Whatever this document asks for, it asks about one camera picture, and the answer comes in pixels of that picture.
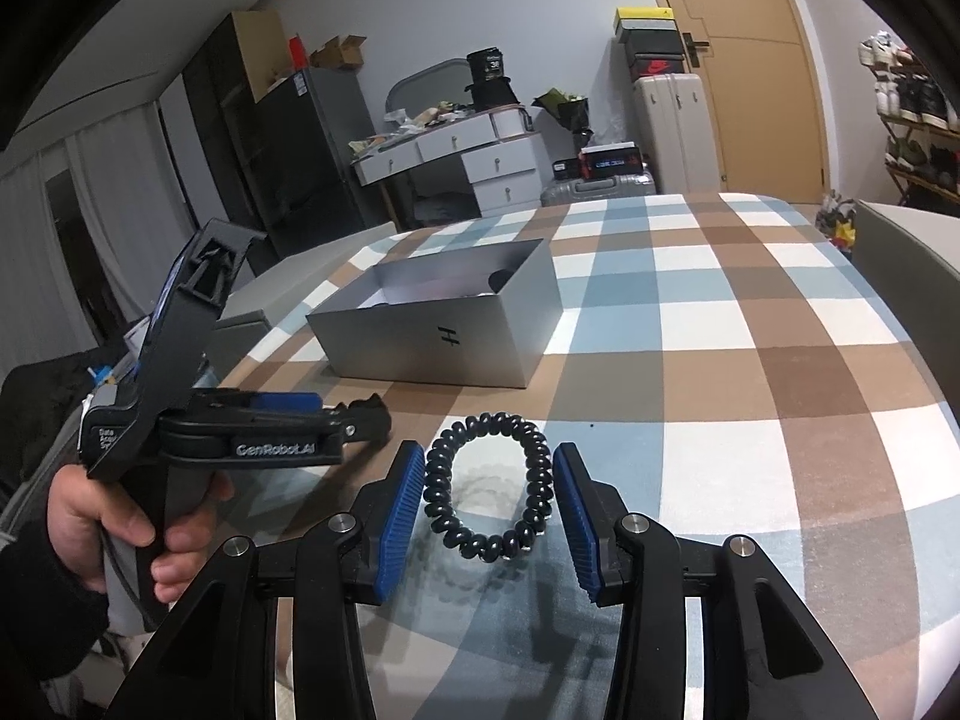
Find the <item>left hand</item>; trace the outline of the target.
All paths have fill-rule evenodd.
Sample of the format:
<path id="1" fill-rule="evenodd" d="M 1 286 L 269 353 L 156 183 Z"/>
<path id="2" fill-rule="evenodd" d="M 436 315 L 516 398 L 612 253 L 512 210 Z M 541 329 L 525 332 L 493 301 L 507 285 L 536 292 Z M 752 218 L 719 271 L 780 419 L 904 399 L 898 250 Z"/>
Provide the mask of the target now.
<path id="1" fill-rule="evenodd" d="M 231 479 L 215 473 L 199 507 L 166 528 L 161 538 L 164 548 L 149 569 L 158 600 L 178 601 L 200 572 L 217 528 L 218 504 L 233 494 Z M 60 562 L 92 592 L 107 592 L 101 533 L 135 548 L 156 541 L 155 528 L 124 489 L 89 479 L 80 465 L 65 465 L 55 473 L 46 520 L 50 544 Z"/>

